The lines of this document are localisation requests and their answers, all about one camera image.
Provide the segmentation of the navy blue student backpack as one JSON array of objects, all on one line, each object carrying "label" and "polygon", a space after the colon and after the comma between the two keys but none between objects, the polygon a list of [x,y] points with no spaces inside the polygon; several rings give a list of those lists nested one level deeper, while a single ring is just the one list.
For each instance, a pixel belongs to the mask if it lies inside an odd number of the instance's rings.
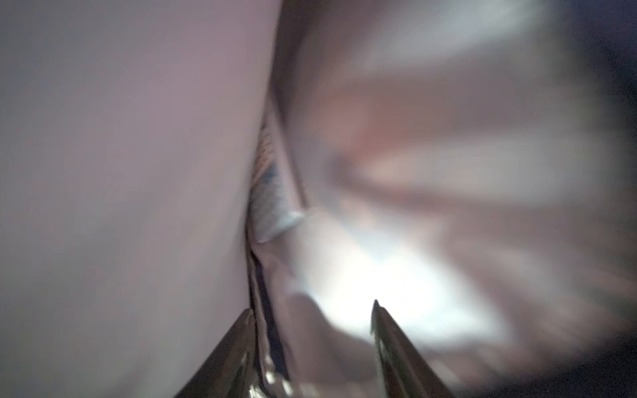
[{"label": "navy blue student backpack", "polygon": [[1,394],[636,394],[633,1],[4,1]]}]

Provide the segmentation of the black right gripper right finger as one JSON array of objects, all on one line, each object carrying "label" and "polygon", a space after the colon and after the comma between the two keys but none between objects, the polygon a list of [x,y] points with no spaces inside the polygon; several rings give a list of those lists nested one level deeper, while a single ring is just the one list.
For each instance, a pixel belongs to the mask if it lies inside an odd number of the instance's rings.
[{"label": "black right gripper right finger", "polygon": [[378,301],[371,315],[379,385],[384,397],[452,398],[390,313]]}]

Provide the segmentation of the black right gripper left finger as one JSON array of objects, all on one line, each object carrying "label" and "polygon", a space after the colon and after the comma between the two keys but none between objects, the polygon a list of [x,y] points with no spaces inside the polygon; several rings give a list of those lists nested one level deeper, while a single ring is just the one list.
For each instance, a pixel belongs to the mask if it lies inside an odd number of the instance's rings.
[{"label": "black right gripper left finger", "polygon": [[255,315],[245,309],[177,398],[242,398],[255,382]]}]

